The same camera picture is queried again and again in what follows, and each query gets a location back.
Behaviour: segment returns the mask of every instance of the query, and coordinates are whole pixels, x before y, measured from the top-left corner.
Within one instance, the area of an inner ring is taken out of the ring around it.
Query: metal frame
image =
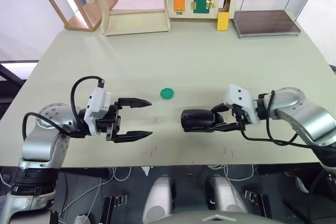
[[[0,76],[5,78],[7,81],[12,83],[13,85],[17,86],[18,88],[21,88],[23,84],[25,83],[24,80],[22,80],[21,78],[19,78],[12,72],[10,72],[7,68],[2,66],[1,64],[0,64]]]
[[[232,22],[233,22],[234,26],[236,27],[236,30],[237,30],[239,38],[242,38],[242,37],[261,37],[261,36],[279,36],[279,35],[297,35],[297,36],[299,36],[300,33],[301,33],[300,28],[295,23],[293,23],[300,30],[299,33],[289,31],[289,32],[286,32],[286,33],[285,32],[281,32],[281,33],[272,33],[272,34],[270,34],[270,33],[264,33],[264,34],[242,34],[240,32],[240,30],[239,30],[237,21],[238,21],[240,13],[243,13],[243,12],[262,12],[262,11],[259,11],[259,10],[247,10],[247,11],[244,11],[243,10],[243,11],[240,11],[238,13],[236,19],[235,18],[232,19]]]
[[[61,168],[60,172],[70,173],[75,175],[84,175],[102,179],[108,179],[110,172],[108,168]]]
[[[241,2],[241,5],[240,5],[240,8],[239,8],[239,13],[238,13],[238,15],[237,15],[237,18],[236,18],[236,19],[235,19],[235,18],[232,19],[232,20],[233,20],[233,23],[234,23],[234,25],[235,25],[235,27],[236,27],[236,30],[237,30],[237,32],[238,32],[239,38],[241,38],[241,37],[252,37],[252,36],[253,36],[253,35],[242,36],[241,33],[240,33],[240,31],[239,31],[239,28],[238,28],[239,15],[240,15],[240,12],[242,11],[242,7],[243,7],[243,4],[244,4],[244,1],[245,1],[245,0],[242,0],[242,2]],[[296,20],[298,19],[299,15],[301,14],[303,8],[305,7],[307,1],[308,1],[308,0],[306,0],[306,1],[304,2],[304,4],[302,5],[302,7],[300,8],[299,13],[296,15],[295,19],[292,20],[293,23],[295,23]],[[290,0],[287,1],[287,3],[286,3],[286,5],[285,5],[285,7],[284,7],[283,10],[286,9],[286,7],[287,7],[287,5],[288,5],[289,2],[290,2]],[[256,36],[268,36],[268,35],[270,35],[270,34],[262,34],[262,35],[259,35],[259,34],[258,34],[258,35],[256,35]],[[298,35],[298,34],[293,34],[293,33],[281,33],[281,34],[271,34],[271,35]]]
[[[38,63],[38,60],[0,60],[2,63]]]
[[[271,205],[267,194],[257,194],[246,190],[245,198],[259,208],[261,216],[272,219]]]
[[[310,224],[308,218],[295,206],[293,206],[288,200],[282,199],[282,203],[289,208],[300,220],[305,224]]]
[[[116,212],[120,206],[127,204],[127,200],[127,195],[105,197],[99,223],[112,224],[113,212]]]

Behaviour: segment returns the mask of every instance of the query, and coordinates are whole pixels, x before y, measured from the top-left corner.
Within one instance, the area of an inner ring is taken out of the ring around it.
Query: table
[[[298,37],[238,39],[231,23],[228,31],[216,31],[212,22],[171,24],[170,33],[112,37],[104,37],[99,30],[62,31],[0,122],[0,165],[18,164],[24,114],[53,102],[69,104],[73,83],[91,74],[105,79],[113,101],[119,97],[151,101],[152,106],[120,112],[120,133],[143,130],[153,134],[122,144],[107,142],[105,135],[72,139],[63,167],[318,161],[311,150],[250,142],[239,132],[184,133],[180,123],[184,109],[210,109],[222,103],[230,83],[249,89],[254,98],[272,89],[297,87],[335,116],[336,78],[304,31]],[[86,106],[95,86],[95,81],[79,86],[77,106]],[[172,100],[160,97],[166,87],[175,92]],[[229,113],[224,118],[233,121]],[[30,119],[27,131],[34,124]],[[272,121],[271,131],[283,140],[293,135],[284,121]],[[265,122],[247,126],[246,134],[266,137]]]

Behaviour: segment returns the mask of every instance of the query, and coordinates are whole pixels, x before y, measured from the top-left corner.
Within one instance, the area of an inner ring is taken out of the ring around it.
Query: black cable connector
[[[89,134],[87,128],[85,127],[85,125],[83,124],[82,120],[80,119],[77,111],[76,111],[76,105],[75,105],[75,91],[76,91],[76,88],[77,86],[85,81],[85,80],[89,80],[89,79],[96,79],[98,80],[98,87],[100,88],[103,88],[104,87],[104,83],[105,81],[98,77],[98,76],[85,76],[83,78],[80,78],[78,81],[75,82],[75,84],[72,86],[72,89],[71,89],[71,93],[70,93],[70,104],[71,104],[71,110],[72,110],[72,113],[74,114],[74,117],[76,119],[76,122],[77,122],[77,125],[78,125],[78,128],[80,131],[83,131],[83,132],[86,132],[86,134]]]
[[[62,129],[60,126],[58,126],[56,123],[54,123],[52,120],[38,114],[35,112],[28,112],[27,114],[25,114],[25,116],[23,117],[23,121],[22,121],[22,137],[23,137],[23,141],[26,139],[27,137],[27,133],[26,133],[26,128],[27,128],[27,120],[28,117],[32,115],[35,116],[37,118],[40,118],[41,120],[45,121],[46,123],[49,123],[50,125],[52,125],[53,127],[55,127],[60,133],[66,135],[66,136],[70,136],[70,133],[65,131],[64,129]]]
[[[262,141],[262,142],[273,142],[279,146],[286,146],[286,145],[291,145],[291,146],[296,146],[296,147],[300,147],[300,148],[307,148],[307,149],[311,149],[311,150],[323,150],[323,151],[333,151],[336,153],[336,149],[334,147],[327,147],[327,146],[315,146],[315,145],[304,145],[304,144],[297,144],[297,143],[293,143],[293,141],[297,138],[298,134],[295,134],[289,141],[283,141],[283,140],[276,140],[271,136],[270,133],[270,128],[269,128],[269,118],[270,118],[270,109],[271,109],[271,104],[273,102],[275,96],[275,91],[272,90],[271,91],[271,97],[269,99],[269,103],[267,106],[267,117],[266,117],[266,131],[268,134],[269,138],[252,138],[252,137],[248,137],[246,136],[244,130],[245,130],[245,125],[242,121],[242,119],[237,119],[239,127],[240,127],[240,132],[242,134],[242,136],[246,139],[246,140],[250,140],[250,141]]]

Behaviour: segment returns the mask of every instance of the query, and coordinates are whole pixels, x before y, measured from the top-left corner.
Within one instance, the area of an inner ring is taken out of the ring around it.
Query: brass hinge
[[[210,8],[214,8],[215,5],[215,1],[214,0],[206,0],[206,8],[210,9]]]
[[[177,14],[177,15],[182,15],[182,14],[183,14],[182,9],[181,9],[181,8],[180,8],[180,9],[177,9],[177,10],[176,10],[176,14]]]
[[[196,10],[196,7],[197,7],[197,3],[196,2],[191,2],[190,3],[190,9],[191,10]]]

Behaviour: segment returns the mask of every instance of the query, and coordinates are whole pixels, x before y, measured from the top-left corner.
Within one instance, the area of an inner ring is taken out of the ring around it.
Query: floor
[[[118,168],[117,177],[125,178],[129,168]],[[205,201],[205,179],[208,175],[223,175],[223,170],[211,170],[206,166],[169,166],[154,167],[146,177],[140,167],[133,167],[130,177],[124,182],[111,181],[104,185],[97,194],[97,199],[92,208],[95,222],[98,223],[102,208],[102,200],[105,196],[128,195],[128,203],[118,209],[118,218],[113,219],[114,224],[141,223],[142,210],[146,197],[154,181],[162,175],[170,175],[176,181],[177,196],[175,200],[174,212],[187,210],[207,209]],[[230,178],[245,178],[251,174],[251,166],[235,165],[229,167]],[[76,176],[67,174],[68,181],[68,203],[86,192],[91,187],[99,183],[98,178],[88,176]],[[267,194],[270,199],[271,211],[274,220],[290,224],[302,224],[303,222],[282,204],[282,196],[286,193],[295,194],[299,192],[295,189],[295,182],[292,177],[287,177],[284,173],[267,176],[254,175],[251,179],[243,182],[233,182],[241,197],[244,197],[246,189],[257,193]],[[60,173],[56,190],[57,194],[53,209],[60,213],[65,198],[65,174]],[[95,197],[97,190],[83,196],[65,212],[66,223],[73,223],[79,214],[87,214]],[[257,208],[246,199],[244,202],[249,213],[258,214]],[[315,224],[336,223],[336,218],[322,218],[314,220]]]

